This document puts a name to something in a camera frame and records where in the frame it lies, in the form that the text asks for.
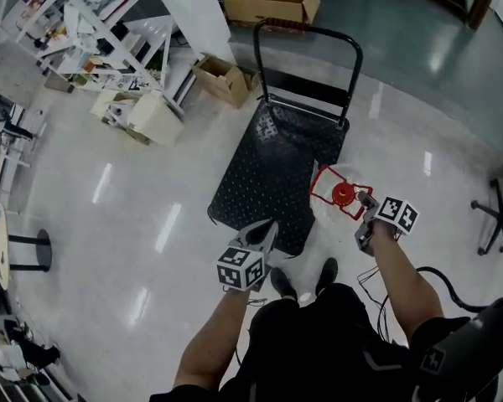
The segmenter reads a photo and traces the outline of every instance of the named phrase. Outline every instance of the forearm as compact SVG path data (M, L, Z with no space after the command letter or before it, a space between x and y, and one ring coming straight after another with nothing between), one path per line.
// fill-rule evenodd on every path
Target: forearm
M207 323L184 350L174 386L218 389L241 333L250 292L228 291Z
M429 318L443 317L438 294L391 237L375 234L371 245L395 318L409 341Z

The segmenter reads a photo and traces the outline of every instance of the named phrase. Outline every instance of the floor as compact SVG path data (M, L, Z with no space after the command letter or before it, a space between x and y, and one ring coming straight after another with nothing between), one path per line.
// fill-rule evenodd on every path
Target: floor
M246 52L246 45L238 45ZM267 64L296 75L343 85L350 72L330 63L267 50ZM86 400L147 400L169 390L184 347L222 296L214 261L235 231L206 214L213 194L257 106L253 93L235 110L193 88L184 103L184 131L173 148L136 143L89 113L95 96L44 91L53 100L44 135L18 173L9 204L11 232L46 228L54 264L48 274L17 272L12 295L19 316L36 337L59 344L61 368ZM390 85L362 75L349 112L351 129L340 162L386 195L408 199L421 212L402 247L415 265L449 276L472 304L503 296L503 254L496 246L477 256L492 222L469 202L494 201L488 174L503 157L460 122ZM272 265L291 276L303 304L311 302L325 258L340 263L338 281L352 285L373 322L376 308L356 277L374 266L353 240L355 225L341 230L316 224L304 253ZM33 248L12 245L18 262ZM449 317L464 314L432 277ZM384 296L379 277L367 284ZM276 299L270 283L259 294ZM239 352L246 351L248 308ZM405 340L390 312L389 326ZM235 373L233 362L229 375ZM503 380L500 393L503 394Z
M503 28L493 12L474 32L430 0L321 0L314 25L352 36L363 48L362 73L458 119L503 152ZM232 41L250 44L251 31L233 28ZM263 44L354 64L350 47L324 36L268 33Z

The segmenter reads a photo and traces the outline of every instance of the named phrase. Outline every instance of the red object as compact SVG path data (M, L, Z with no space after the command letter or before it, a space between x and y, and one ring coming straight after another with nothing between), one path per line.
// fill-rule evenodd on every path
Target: red object
M334 186L334 188L332 189L331 201L329 201L328 199L321 197L320 195L313 192L315 184L317 183L317 180L319 180L320 175L325 170L330 170L333 174L335 174L341 180L341 182L337 183ZM361 217L361 215L365 211L365 208L363 207L363 205L356 212L356 214L352 214L350 211L345 210L345 207L348 207L349 205L351 205L354 202L354 200L356 199L355 195L360 191L365 191L365 192L367 192L368 195L370 195L370 196L372 195L372 187L371 186L349 183L346 178L344 178L339 173L337 173L333 168L329 167L328 165L323 165L320 168L317 175L315 176L313 182L311 183L311 188L309 189L309 195L313 195L316 198L322 199L325 203L327 203L329 205L338 206L339 210L341 210L343 213L350 216L353 220L357 220Z

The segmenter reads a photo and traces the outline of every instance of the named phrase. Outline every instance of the office chair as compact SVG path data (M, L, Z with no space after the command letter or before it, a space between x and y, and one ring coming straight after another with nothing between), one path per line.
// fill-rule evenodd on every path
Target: office chair
M486 248L479 247L479 249L477 249L477 254L481 256L488 255L488 252L492 248L492 245L494 245L495 240L497 240L499 233L503 233L503 195L501 195L500 184L497 178L490 181L490 187L495 189L495 193L497 195L498 211L495 211L490 207L486 207L485 205L481 205L478 201L471 202L472 209L481 209L485 213L492 216L495 220L497 220L497 225L495 226L494 233L490 237L490 241L488 242ZM500 253L503 253L503 245L500 247Z

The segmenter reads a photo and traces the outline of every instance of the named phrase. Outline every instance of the red metal frame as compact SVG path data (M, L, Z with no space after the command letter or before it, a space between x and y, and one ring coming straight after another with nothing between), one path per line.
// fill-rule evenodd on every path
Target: red metal frame
M341 179L341 182L338 183L337 185L335 185L334 190L335 190L336 187L341 187L341 186L342 187L350 187L350 188L352 188L352 192L350 192L350 193L347 193L343 188L339 189L339 191L341 192L341 195L347 197L346 200L340 201L341 197L339 195L334 195L334 191L332 191L332 199L333 199L333 201L329 201L328 199L326 199L324 197L321 197L320 195L318 195L318 194L316 194L316 193L313 192L313 190L315 188L315 184L319 180L320 175L326 169L329 169L333 174L335 174L337 177L339 177ZM365 185L361 185L361 184L352 184L352 183L349 183L346 178L344 178L339 173L337 173L332 167L330 167L328 165L323 165L320 168L320 170L317 172L317 175L315 176L315 178L313 179L313 182L311 183L311 188L309 189L309 195L312 195L312 196L314 196L316 198L322 199L325 203L327 203L329 205L336 205L336 206L338 206L339 210L341 210L343 213L345 213L346 215L350 216L353 220L357 220L357 219L359 219L361 217L361 215L365 211L365 208L363 207L363 205L360 207L360 209L358 210L358 212L356 214L351 214L351 213L349 213L348 211L345 210L345 207L351 205L354 202L354 200L357 201L356 196L355 196L355 194L356 194L355 188L360 188L360 190L366 190L367 194L370 195L370 196L372 196L372 187L371 186L365 186Z

